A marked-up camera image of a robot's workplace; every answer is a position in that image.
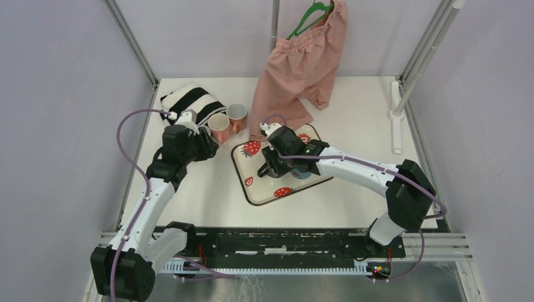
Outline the strawberry print tray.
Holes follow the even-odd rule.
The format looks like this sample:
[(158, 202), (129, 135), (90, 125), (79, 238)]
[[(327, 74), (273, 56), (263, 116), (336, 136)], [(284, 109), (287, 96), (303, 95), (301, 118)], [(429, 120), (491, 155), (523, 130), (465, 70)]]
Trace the strawberry print tray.
[(290, 172), (279, 179), (258, 177), (257, 171), (264, 164), (261, 150), (268, 147), (268, 142), (250, 140), (232, 149), (231, 158), (249, 204), (261, 206), (332, 179), (312, 174), (308, 179), (300, 180)]

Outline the floral salmon mug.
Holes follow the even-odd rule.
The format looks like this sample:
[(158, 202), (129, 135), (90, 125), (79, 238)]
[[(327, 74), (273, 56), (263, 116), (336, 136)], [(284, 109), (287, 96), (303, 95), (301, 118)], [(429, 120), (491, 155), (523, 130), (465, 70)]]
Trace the floral salmon mug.
[(247, 108), (245, 105), (236, 103), (227, 107), (226, 114), (230, 120), (232, 132), (235, 134), (244, 131), (247, 127)]

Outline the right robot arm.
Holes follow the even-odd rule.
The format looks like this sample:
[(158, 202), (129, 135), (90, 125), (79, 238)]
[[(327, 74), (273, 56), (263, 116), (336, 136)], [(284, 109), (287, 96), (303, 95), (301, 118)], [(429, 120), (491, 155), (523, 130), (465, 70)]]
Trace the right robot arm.
[(387, 211), (367, 231), (364, 249), (379, 257), (395, 237), (420, 231), (423, 221), (437, 203), (436, 191), (420, 166), (412, 160), (401, 164), (381, 164), (353, 157), (321, 140), (305, 143), (287, 126), (279, 123), (260, 125), (268, 140), (262, 153), (265, 163), (260, 176), (281, 178), (292, 173), (334, 177), (365, 187), (383, 197)]

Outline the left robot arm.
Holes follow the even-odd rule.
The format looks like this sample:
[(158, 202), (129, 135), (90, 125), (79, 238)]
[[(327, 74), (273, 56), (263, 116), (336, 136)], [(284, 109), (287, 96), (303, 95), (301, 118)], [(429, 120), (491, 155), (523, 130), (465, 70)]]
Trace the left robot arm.
[(180, 253), (193, 255), (198, 240), (189, 223), (171, 223), (157, 239), (152, 234), (192, 162), (215, 156), (219, 148), (210, 130), (184, 125), (164, 129), (162, 147), (144, 172), (145, 188), (128, 217), (106, 247), (96, 247), (90, 257), (97, 292), (112, 300), (146, 301), (156, 275)]

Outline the bright blue mug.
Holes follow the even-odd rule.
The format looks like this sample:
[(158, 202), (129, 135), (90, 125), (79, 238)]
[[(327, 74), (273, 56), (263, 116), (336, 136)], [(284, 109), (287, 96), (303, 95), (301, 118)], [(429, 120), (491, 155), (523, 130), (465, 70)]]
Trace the bright blue mug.
[(298, 169), (293, 169), (290, 173), (294, 178), (300, 180), (308, 179), (312, 175), (310, 172), (302, 172)]

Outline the plain pink tall mug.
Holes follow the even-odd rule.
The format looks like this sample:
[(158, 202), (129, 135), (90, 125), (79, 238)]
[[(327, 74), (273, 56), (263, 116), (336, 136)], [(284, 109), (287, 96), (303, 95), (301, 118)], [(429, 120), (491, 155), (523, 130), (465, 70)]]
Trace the plain pink tall mug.
[(219, 144), (229, 140), (232, 135), (230, 119), (226, 114), (216, 113), (208, 119), (207, 123), (212, 136)]

